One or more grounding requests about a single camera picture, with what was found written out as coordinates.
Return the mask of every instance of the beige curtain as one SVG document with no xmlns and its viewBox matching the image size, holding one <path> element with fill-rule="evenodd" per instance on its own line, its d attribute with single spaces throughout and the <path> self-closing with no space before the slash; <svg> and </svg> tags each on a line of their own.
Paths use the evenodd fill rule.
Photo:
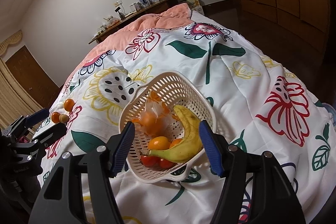
<svg viewBox="0 0 336 224">
<path fill-rule="evenodd" d="M 22 38 L 18 32 L 16 32 L 15 43 L 18 43 Z M 0 43 L 0 50 L 10 44 L 14 44 L 14 39 L 11 36 L 2 43 Z M 30 115 L 36 111 L 39 111 L 42 107 L 21 87 L 16 81 L 8 67 L 0 57 L 0 127 L 1 129 L 9 126 L 13 121 L 19 118 L 21 115 Z"/>
</svg>

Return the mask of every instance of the white basket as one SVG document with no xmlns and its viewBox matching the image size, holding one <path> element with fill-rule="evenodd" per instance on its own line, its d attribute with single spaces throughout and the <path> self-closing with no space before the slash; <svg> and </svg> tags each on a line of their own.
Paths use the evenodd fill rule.
<svg viewBox="0 0 336 224">
<path fill-rule="evenodd" d="M 175 105 L 186 106 L 201 120 L 207 120 L 212 131 L 216 132 L 215 113 L 207 99 L 205 99 L 199 90 L 185 76 L 176 71 L 169 71 L 159 74 L 149 83 L 138 87 L 133 100 L 126 105 L 120 116 L 119 133 L 122 132 L 128 121 L 135 116 L 138 116 L 145 108 L 145 102 L 152 90 L 161 97 L 161 100 L 167 104 L 172 113 L 174 113 L 173 107 Z M 184 128 L 181 122 L 175 121 L 170 124 L 165 130 L 164 135 L 170 141 L 176 138 L 182 138 L 184 136 Z M 202 149 L 188 162 L 177 164 L 168 170 L 160 169 L 160 167 L 145 167 L 140 162 L 140 151 L 142 149 L 147 149 L 147 144 L 150 140 L 151 139 L 144 133 L 136 131 L 132 147 L 127 156 L 127 164 L 131 172 L 137 179 L 144 183 L 155 183 L 160 180 L 184 180 L 189 175 L 194 162 L 204 153 L 204 149 Z M 182 174 L 177 176 L 171 174 L 185 165 L 186 168 Z"/>
</svg>

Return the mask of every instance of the white box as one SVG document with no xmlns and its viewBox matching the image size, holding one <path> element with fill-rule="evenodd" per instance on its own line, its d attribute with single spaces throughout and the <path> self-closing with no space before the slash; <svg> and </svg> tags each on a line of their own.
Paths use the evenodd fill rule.
<svg viewBox="0 0 336 224">
<path fill-rule="evenodd" d="M 204 15 L 203 8 L 202 8 L 200 5 L 197 6 L 197 7 L 192 8 L 191 10 L 192 10 L 192 11 L 197 11 L 197 12 L 199 12 L 200 14 L 202 14 L 203 16 L 205 16 L 205 15 Z"/>
</svg>

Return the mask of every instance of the dark floor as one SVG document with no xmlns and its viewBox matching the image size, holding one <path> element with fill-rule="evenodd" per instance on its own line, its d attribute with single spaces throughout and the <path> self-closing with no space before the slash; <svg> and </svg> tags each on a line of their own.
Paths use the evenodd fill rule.
<svg viewBox="0 0 336 224">
<path fill-rule="evenodd" d="M 334 104 L 336 65 L 287 29 L 248 12 L 230 9 L 207 17 L 239 32 L 264 54 L 293 72 L 322 102 Z"/>
</svg>

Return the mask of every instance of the bed sheet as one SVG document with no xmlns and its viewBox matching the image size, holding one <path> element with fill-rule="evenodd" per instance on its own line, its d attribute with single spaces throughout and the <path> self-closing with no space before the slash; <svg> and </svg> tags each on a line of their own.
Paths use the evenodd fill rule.
<svg viewBox="0 0 336 224">
<path fill-rule="evenodd" d="M 73 75 L 50 109 L 62 112 L 58 107 L 67 98 L 76 102 L 67 134 L 42 160 L 41 185 L 63 152 L 83 154 L 119 133 L 119 116 L 140 84 L 177 70 L 209 100 L 228 142 L 249 153 L 275 154 L 309 223 L 336 184 L 336 134 L 328 112 L 293 73 L 237 32 L 196 12 L 192 20 L 176 30 L 144 30 L 125 50 L 109 50 Z M 46 119 L 36 134 L 51 125 Z M 179 183 L 144 184 L 126 170 L 110 179 L 125 223 L 209 223 L 225 180 L 211 172 L 205 154 Z M 84 175 L 82 182 L 87 218 L 93 223 Z M 250 175 L 246 185 L 239 223 L 249 214 Z"/>
</svg>

